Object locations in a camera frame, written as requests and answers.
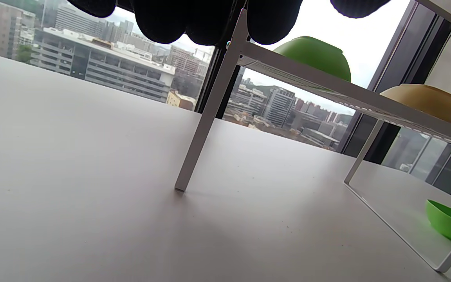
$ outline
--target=building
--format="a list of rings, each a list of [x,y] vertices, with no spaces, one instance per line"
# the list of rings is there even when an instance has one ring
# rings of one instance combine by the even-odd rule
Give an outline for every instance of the building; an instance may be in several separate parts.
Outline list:
[[[351,123],[352,116],[350,114],[338,114],[335,118],[335,123],[343,123],[349,125]]]
[[[34,41],[34,29],[21,30],[20,36],[18,37],[19,45],[32,45]]]
[[[35,19],[31,12],[0,2],[0,56],[15,59],[20,32],[32,30]]]
[[[312,130],[319,129],[319,127],[321,125],[321,121],[318,119],[317,116],[313,116],[306,112],[297,111],[297,110],[295,110],[294,113],[295,113],[295,118],[294,118],[294,121],[292,122],[292,125],[290,126],[290,128],[292,128],[294,130],[300,130],[300,131],[302,131],[304,128],[308,128],[308,129],[312,129]]]
[[[271,86],[263,117],[278,127],[283,127],[295,102],[295,93],[278,86]]]
[[[255,109],[253,114],[261,116],[267,105],[267,97],[262,91],[248,89],[244,84],[240,84],[236,91],[231,93],[231,100],[235,103],[242,103]]]
[[[130,34],[133,31],[133,22],[125,20],[124,22],[119,23],[119,27],[125,34]]]
[[[324,135],[332,136],[336,125],[337,124],[332,121],[331,122],[322,121],[320,127],[318,128],[318,131],[323,133]]]
[[[57,10],[55,28],[58,30],[65,29],[102,38],[106,25],[105,20],[90,16],[70,4],[60,5]]]
[[[201,60],[196,58],[192,52],[188,52],[179,47],[171,46],[170,54],[166,58],[166,63],[174,66],[177,70],[189,74],[197,74]]]
[[[244,112],[246,114],[249,114],[250,116],[254,116],[254,114],[256,113],[256,109],[254,107],[250,107],[249,105],[243,103],[236,103],[230,99],[227,107],[238,112]]]
[[[180,95],[177,91],[170,91],[166,99],[168,105],[179,107],[186,110],[194,110],[196,99]]]
[[[326,119],[326,121],[335,122],[335,119],[337,118],[337,116],[338,116],[338,114],[333,111],[328,115],[328,118]]]
[[[31,64],[165,103],[175,68],[86,34],[36,30]]]
[[[114,43],[118,41],[124,43],[125,37],[131,33],[132,29],[133,23],[129,21],[124,21],[119,25],[113,22],[107,22],[104,32],[102,34],[102,39]]]
[[[294,109],[297,111],[300,111],[302,109],[302,106],[304,105],[304,100],[302,99],[297,99],[297,102],[295,102],[295,107]]]
[[[140,34],[136,33],[128,33],[125,34],[123,38],[123,43],[134,45],[136,48],[140,50],[144,50],[146,52],[151,52],[154,49],[154,42],[150,41],[149,39],[143,37]]]
[[[339,141],[337,139],[331,138],[330,136],[323,134],[317,130],[305,128],[302,131],[302,134],[308,137],[308,139],[312,141],[313,145],[321,148],[336,149],[339,144]]]
[[[335,130],[333,130],[333,134],[331,135],[331,137],[333,139],[337,139],[337,140],[342,140],[342,138],[344,137],[344,134],[346,133],[347,130],[347,125],[343,124],[343,123],[337,123],[337,125],[335,126]]]

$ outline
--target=sky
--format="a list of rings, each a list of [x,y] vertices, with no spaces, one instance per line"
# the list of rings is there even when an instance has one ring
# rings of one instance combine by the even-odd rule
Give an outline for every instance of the sky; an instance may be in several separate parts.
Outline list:
[[[288,36],[278,43],[264,47],[274,50],[282,43],[299,36],[315,37],[340,48],[349,63],[352,83],[367,88],[409,2],[410,0],[391,0],[370,16],[354,19],[339,14],[329,0],[304,0],[300,7],[297,22]],[[133,13],[120,8],[116,8],[113,15],[106,20],[119,22],[121,18],[136,23]],[[140,33],[136,24],[134,32]],[[175,43],[190,51],[198,48],[211,53],[211,50],[213,50],[213,47],[193,43],[185,34]],[[243,78],[250,78],[256,85],[283,87],[295,92],[296,97],[320,104],[321,107],[331,111],[354,114],[353,109],[252,70],[245,70]]]

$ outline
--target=yellow bowl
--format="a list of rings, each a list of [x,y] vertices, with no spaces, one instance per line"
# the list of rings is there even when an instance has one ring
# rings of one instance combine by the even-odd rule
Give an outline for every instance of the yellow bowl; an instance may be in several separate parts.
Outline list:
[[[401,84],[382,96],[451,123],[451,94],[423,84]]]

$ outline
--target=green bowl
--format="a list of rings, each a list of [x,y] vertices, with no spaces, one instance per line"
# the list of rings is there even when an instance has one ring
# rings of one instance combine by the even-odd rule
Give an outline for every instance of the green bowl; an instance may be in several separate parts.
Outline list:
[[[316,38],[297,37],[274,52],[351,82],[351,71],[342,50]]]
[[[426,201],[426,214],[431,226],[451,240],[451,208],[433,200]]]

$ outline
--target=shelf frame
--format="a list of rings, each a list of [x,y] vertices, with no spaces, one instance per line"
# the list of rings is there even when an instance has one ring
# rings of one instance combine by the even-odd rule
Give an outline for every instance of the shelf frame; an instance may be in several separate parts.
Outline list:
[[[247,41],[247,10],[240,13],[236,27],[233,31],[231,43],[224,55],[224,60],[215,83],[211,88],[211,93],[204,107],[201,119],[199,120],[193,140],[191,141],[186,158],[177,177],[175,189],[186,191],[193,171],[202,152],[206,138],[213,125],[216,113],[224,98],[227,86],[237,65],[243,66],[274,79],[281,80],[290,85],[299,87],[313,94],[328,98],[347,107],[352,107],[357,111],[377,118],[377,122],[370,136],[365,142],[362,150],[356,158],[354,164],[344,179],[345,186],[358,197],[373,213],[375,213],[396,235],[398,235],[422,260],[424,260],[433,270],[445,273],[451,267],[451,251],[444,258],[440,265],[431,264],[427,258],[423,257],[390,223],[388,223],[376,210],[363,198],[351,185],[353,176],[358,171],[376,138],[383,123],[391,123],[406,127],[416,132],[427,134],[437,139],[442,139],[451,143],[451,124],[433,116],[429,116],[415,109],[406,107],[403,104],[385,98],[367,89],[356,86],[350,82],[329,75],[323,71],[301,64],[272,51]]]

